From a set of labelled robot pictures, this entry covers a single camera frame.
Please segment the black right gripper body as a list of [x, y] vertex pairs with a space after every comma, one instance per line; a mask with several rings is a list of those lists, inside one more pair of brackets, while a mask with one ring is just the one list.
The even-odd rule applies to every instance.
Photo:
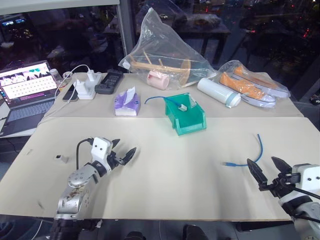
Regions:
[[271, 184], [268, 184], [268, 179], [261, 173], [258, 177], [258, 188], [261, 192], [270, 191], [276, 198], [282, 198], [293, 191], [295, 184], [301, 180], [300, 173], [279, 173]]

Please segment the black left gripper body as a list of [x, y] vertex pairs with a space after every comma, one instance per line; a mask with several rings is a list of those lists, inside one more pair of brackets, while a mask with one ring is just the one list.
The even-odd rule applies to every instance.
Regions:
[[110, 154], [106, 157], [106, 172], [110, 173], [114, 168], [118, 167], [119, 165], [124, 166], [125, 162], [122, 158], [117, 157], [116, 153], [112, 150]]

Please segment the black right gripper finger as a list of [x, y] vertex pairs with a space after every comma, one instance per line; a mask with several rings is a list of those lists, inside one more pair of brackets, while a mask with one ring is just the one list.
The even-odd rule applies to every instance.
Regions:
[[271, 157], [275, 167], [281, 172], [281, 173], [291, 173], [292, 167], [285, 162], [283, 159], [272, 156]]
[[266, 176], [263, 174], [263, 171], [258, 166], [258, 164], [248, 158], [247, 159], [247, 166], [249, 168], [251, 175], [257, 181], [258, 185], [265, 186], [266, 185]]

